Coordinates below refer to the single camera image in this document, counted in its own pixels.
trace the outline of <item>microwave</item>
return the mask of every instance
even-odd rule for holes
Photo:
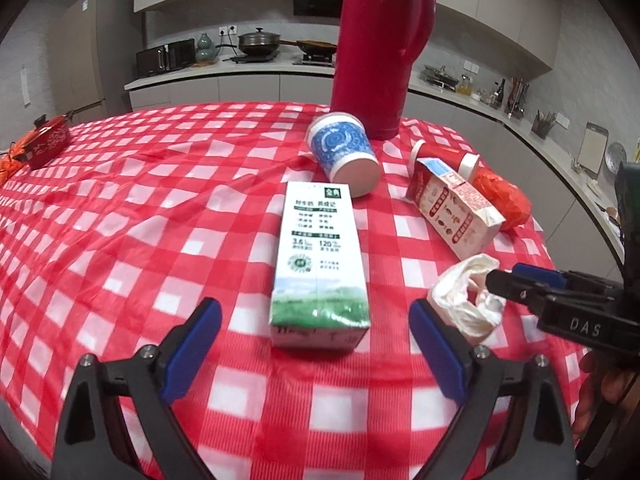
[[[175,41],[148,48],[136,54],[138,77],[148,77],[172,70],[180,70],[196,62],[195,41]]]

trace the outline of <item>crumpled white plastic bag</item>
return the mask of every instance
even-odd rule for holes
[[[500,262],[487,254],[476,254],[450,267],[429,291],[428,301],[442,320],[455,326],[466,340],[477,345],[502,322],[506,300],[486,290],[486,276]],[[468,291],[477,293],[476,304]]]

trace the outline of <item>blue and white paper cup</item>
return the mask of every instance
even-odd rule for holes
[[[332,184],[348,184],[352,198],[371,192],[382,171],[363,124],[351,114],[333,112],[318,117],[306,133],[306,143]]]

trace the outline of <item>screw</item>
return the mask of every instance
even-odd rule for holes
[[[156,355],[156,346],[155,345],[144,345],[140,349],[140,357],[143,359],[151,359]]]
[[[536,355],[536,364],[540,368],[546,368],[549,366],[549,359],[546,355],[538,354]]]
[[[491,355],[491,350],[484,345],[478,345],[474,348],[474,353],[478,359],[487,359]]]
[[[92,364],[94,364],[94,360],[95,360],[95,355],[93,355],[93,354],[84,354],[80,358],[80,366],[83,366],[85,368],[87,366],[91,366]]]

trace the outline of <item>red checkered tablecloth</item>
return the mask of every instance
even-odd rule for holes
[[[126,358],[211,296],[223,329],[174,412],[220,480],[407,480],[425,462],[454,405],[412,341],[408,305],[457,260],[403,199],[406,160],[419,138],[471,147],[417,120],[373,142],[383,180],[353,201],[371,330],[346,357],[285,352],[271,348],[267,327],[280,216],[288,181],[325,180],[304,142],[324,111],[226,103],[83,124],[50,166],[20,170],[0,190],[0,395],[47,456],[82,354]],[[504,269],[551,266],[533,220],[499,234],[488,253]],[[574,407],[580,349],[535,323],[509,304],[488,345],[504,358],[549,355]],[[485,446],[505,410],[499,402]],[[471,477],[485,459],[483,447]]]

